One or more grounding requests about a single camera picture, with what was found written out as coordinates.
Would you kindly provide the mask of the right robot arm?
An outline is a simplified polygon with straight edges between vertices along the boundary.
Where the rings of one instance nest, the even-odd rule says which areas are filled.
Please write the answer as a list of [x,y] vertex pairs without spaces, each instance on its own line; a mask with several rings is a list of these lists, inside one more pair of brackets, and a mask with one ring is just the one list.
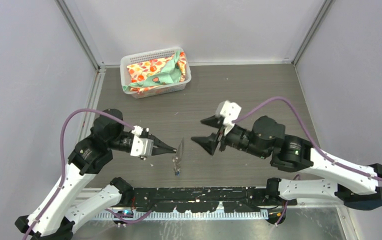
[[285,126],[268,116],[258,118],[252,128],[235,125],[231,130],[223,125],[223,118],[211,116],[201,121],[217,132],[209,136],[193,136],[191,140],[213,155],[231,147],[260,159],[270,158],[270,165],[288,173],[307,173],[317,180],[292,180],[272,177],[266,182],[264,198],[270,205],[282,200],[326,199],[343,203],[361,211],[382,207],[382,165],[368,166],[319,153],[311,142],[285,133]]

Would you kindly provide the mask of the metal key organizer plate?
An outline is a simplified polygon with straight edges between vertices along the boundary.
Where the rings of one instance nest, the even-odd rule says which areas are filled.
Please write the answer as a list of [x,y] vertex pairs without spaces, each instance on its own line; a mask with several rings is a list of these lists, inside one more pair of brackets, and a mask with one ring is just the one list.
[[183,154],[184,154],[184,148],[185,148],[185,139],[182,138],[177,149],[176,149],[176,154],[172,158],[174,175],[175,175],[176,171],[181,172],[181,161],[182,161]]

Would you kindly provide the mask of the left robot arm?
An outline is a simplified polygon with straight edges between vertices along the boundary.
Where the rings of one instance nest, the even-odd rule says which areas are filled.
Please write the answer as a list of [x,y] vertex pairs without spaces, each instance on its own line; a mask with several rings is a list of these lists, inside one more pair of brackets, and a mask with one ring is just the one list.
[[150,134],[148,128],[126,123],[118,109],[98,111],[90,134],[74,146],[71,154],[66,156],[64,149],[60,150],[61,176],[44,201],[33,213],[15,221],[23,238],[70,240],[101,211],[131,204],[134,188],[121,177],[114,178],[96,196],[73,204],[84,187],[113,159],[113,151],[146,160],[151,156],[176,154],[178,149]]

